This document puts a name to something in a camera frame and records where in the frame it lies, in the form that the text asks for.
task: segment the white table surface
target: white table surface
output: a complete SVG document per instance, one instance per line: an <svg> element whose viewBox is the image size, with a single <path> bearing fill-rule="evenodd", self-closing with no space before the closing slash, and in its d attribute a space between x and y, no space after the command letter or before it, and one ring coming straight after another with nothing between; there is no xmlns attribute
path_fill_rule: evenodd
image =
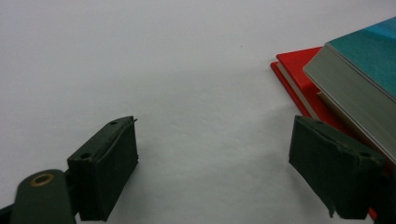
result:
<svg viewBox="0 0 396 224"><path fill-rule="evenodd" d="M1 0L0 206L133 115L140 161L108 223L372 223L329 218L288 163L300 113L269 64L395 12L393 0Z"/></svg>

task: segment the book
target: book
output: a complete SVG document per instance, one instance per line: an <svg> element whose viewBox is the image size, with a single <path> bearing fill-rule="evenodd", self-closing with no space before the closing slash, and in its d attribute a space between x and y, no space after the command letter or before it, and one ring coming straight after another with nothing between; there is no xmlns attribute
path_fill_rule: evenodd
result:
<svg viewBox="0 0 396 224"><path fill-rule="evenodd" d="M350 136L355 134L341 121L318 94L320 89L303 71L303 67L319 52L321 48L302 49L277 54L278 62L271 63L271 68L285 87L290 98L297 105L302 115L320 119Z"/></svg>
<svg viewBox="0 0 396 224"><path fill-rule="evenodd" d="M396 18L336 38L304 67L326 97L396 162Z"/></svg>

